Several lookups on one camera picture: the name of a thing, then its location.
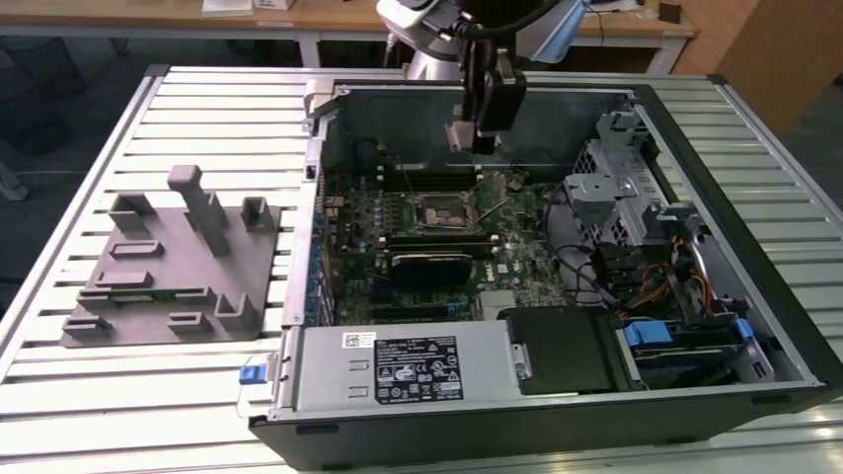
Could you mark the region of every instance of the sticker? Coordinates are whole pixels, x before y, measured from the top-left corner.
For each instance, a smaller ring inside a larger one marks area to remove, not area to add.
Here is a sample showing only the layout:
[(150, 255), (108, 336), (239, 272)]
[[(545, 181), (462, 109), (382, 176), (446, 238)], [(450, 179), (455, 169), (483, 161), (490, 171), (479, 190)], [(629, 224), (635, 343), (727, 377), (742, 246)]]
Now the sticker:
[(343, 349), (374, 348), (378, 333), (343, 333)]
[(375, 340), (375, 400), (393, 403), (463, 400), (458, 338)]
[(259, 27), (293, 28), (291, 22), (256, 22)]

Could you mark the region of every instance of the slotted metal surface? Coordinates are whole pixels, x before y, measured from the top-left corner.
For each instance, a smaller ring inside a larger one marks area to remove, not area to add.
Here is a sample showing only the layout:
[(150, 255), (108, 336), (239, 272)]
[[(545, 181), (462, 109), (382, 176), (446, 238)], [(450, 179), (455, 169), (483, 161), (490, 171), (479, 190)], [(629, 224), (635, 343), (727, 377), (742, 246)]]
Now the slotted metal surface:
[[(238, 369), (278, 348), (306, 138), (302, 94), (315, 77), (394, 78), (383, 70), (172, 68), (147, 78), (0, 326), (0, 463), (4, 473), (293, 472), (242, 418), (266, 407)], [(546, 81), (641, 83), (639, 76), (547, 75)], [(651, 77), (705, 163), (838, 353), (843, 350), (843, 233), (778, 142), (730, 91), (698, 77)], [(175, 164), (232, 205), (266, 196), (284, 209), (262, 338), (248, 343), (66, 350), (60, 327), (103, 250), (115, 193), (166, 190)], [(686, 195), (681, 179), (669, 180)], [(238, 405), (239, 398), (246, 403)], [(490, 427), (506, 430), (506, 427)], [(710, 441), (549, 456), (378, 468), (370, 472), (839, 472), (843, 408), (831, 403), (759, 420)]]

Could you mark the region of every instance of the motherboard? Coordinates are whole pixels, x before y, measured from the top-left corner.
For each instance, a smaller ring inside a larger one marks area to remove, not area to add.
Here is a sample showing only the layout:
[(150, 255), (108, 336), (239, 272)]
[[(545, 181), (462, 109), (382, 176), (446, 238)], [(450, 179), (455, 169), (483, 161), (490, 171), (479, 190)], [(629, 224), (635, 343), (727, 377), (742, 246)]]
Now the motherboard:
[(330, 177), (337, 325), (494, 319), (571, 301), (543, 230), (555, 185), (518, 169)]

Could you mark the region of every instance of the black case side panel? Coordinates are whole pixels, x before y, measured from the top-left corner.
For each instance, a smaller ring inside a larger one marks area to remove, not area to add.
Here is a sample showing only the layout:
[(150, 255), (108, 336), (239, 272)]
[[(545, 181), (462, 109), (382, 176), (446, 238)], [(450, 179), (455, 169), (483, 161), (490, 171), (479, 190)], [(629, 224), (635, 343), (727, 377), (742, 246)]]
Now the black case side panel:
[(326, 470), (691, 442), (805, 404), (819, 395), (811, 392), (318, 423), (251, 419), (250, 428), (291, 467)]

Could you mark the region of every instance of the power supply label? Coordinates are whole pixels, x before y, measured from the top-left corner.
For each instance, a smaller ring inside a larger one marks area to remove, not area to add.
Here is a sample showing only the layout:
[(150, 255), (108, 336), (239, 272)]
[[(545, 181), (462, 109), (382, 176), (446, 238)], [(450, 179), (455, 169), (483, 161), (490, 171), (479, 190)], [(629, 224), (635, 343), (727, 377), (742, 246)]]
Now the power supply label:
[(377, 340), (374, 386), (381, 405), (463, 400), (458, 338)]

